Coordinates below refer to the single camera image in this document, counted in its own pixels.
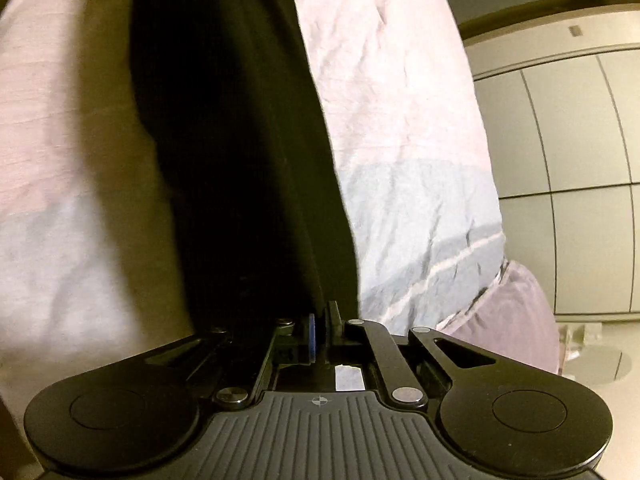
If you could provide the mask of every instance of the pink fabric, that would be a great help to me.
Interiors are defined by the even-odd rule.
[[[447,0],[296,0],[338,171],[418,158],[491,171]]]
[[[527,267],[508,262],[502,279],[442,332],[516,361],[558,373],[553,310]]]

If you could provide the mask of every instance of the metal screw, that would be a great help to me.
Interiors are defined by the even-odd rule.
[[[391,396],[398,402],[406,402],[409,404],[418,402],[422,398],[422,392],[418,388],[403,386],[402,388],[393,390]]]
[[[238,388],[236,386],[232,386],[230,388],[222,388],[217,394],[216,397],[220,402],[224,402],[225,404],[229,404],[230,406],[237,406],[238,404],[242,404],[245,402],[249,394],[246,392],[244,388]]]

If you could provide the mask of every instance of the black device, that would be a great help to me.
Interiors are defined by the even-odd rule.
[[[336,392],[337,364],[366,390]],[[55,383],[24,427],[47,480],[587,480],[612,418],[571,380],[330,303]]]

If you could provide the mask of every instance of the floor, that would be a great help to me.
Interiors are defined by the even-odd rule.
[[[607,480],[640,478],[640,322],[610,323],[602,329],[603,344],[616,346],[631,357],[632,368],[619,381],[594,386],[613,415],[613,437],[598,472]]]

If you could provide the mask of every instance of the ribbed grip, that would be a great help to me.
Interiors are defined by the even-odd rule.
[[[47,474],[43,480],[61,480]],[[415,413],[372,392],[268,392],[220,413],[180,458],[140,480],[490,480],[451,454]],[[595,479],[584,472],[576,480]]]

